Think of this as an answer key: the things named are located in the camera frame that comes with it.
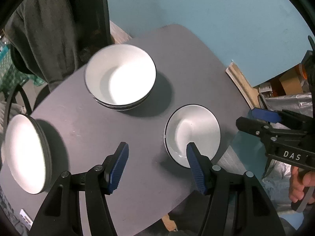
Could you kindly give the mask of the person's right hand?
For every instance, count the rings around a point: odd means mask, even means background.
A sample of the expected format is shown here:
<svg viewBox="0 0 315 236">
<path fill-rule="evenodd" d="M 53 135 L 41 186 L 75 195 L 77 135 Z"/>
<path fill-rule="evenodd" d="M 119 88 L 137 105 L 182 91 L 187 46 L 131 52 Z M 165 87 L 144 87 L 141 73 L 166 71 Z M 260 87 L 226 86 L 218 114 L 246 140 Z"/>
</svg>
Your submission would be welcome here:
<svg viewBox="0 0 315 236">
<path fill-rule="evenodd" d="M 296 203 L 304 198 L 304 188 L 315 184 L 314 171 L 306 173 L 303 177 L 299 175 L 298 167 L 291 166 L 291 177 L 289 185 L 289 199 Z"/>
</svg>

